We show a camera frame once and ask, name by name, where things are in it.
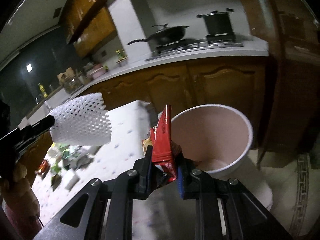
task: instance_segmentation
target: red wrapper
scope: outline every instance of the red wrapper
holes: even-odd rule
[[[171,151],[171,106],[166,105],[158,122],[156,132],[150,129],[153,143],[152,163],[168,173],[168,183],[177,179],[177,168]]]

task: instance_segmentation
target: yellow bottle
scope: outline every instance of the yellow bottle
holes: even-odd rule
[[[47,92],[44,90],[43,85],[41,85],[41,83],[39,83],[39,88],[41,93],[43,94],[43,96],[46,98],[48,96]]]

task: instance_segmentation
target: white bin rim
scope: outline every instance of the white bin rim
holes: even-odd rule
[[[194,106],[192,108],[189,108],[189,109],[177,114],[175,117],[173,117],[171,119],[171,122],[173,122],[179,116],[183,115],[184,113],[186,113],[188,111],[191,111],[191,110],[194,110],[194,109],[197,109],[197,108],[202,108],[202,107],[221,107],[221,108],[225,108],[225,109],[231,110],[234,113],[238,114],[243,119],[243,121],[245,122],[245,124],[247,125],[247,128],[248,128],[248,135],[249,135],[248,136],[248,143],[247,143],[244,151],[242,152],[242,154],[234,162],[232,162],[231,164],[229,164],[229,165],[227,165],[227,166],[225,166],[223,168],[216,169],[216,170],[211,170],[211,171],[206,171],[209,174],[222,172],[222,171],[232,167],[236,163],[238,163],[248,153],[248,151],[249,151],[249,149],[251,147],[251,144],[252,144],[252,140],[253,140],[253,128],[252,128],[252,125],[251,125],[249,119],[242,112],[240,112],[239,110],[237,110],[237,109],[235,109],[235,108],[233,108],[231,106],[225,106],[225,105],[219,105],[219,104],[207,104],[207,105]]]

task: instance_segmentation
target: ceiling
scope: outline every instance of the ceiling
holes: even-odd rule
[[[26,41],[56,26],[59,17],[53,19],[54,11],[66,1],[25,0],[0,33],[0,63]]]

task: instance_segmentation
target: white foam net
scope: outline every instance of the white foam net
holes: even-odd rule
[[[71,145],[104,145],[111,141],[111,123],[101,93],[66,102],[50,112],[52,140]]]

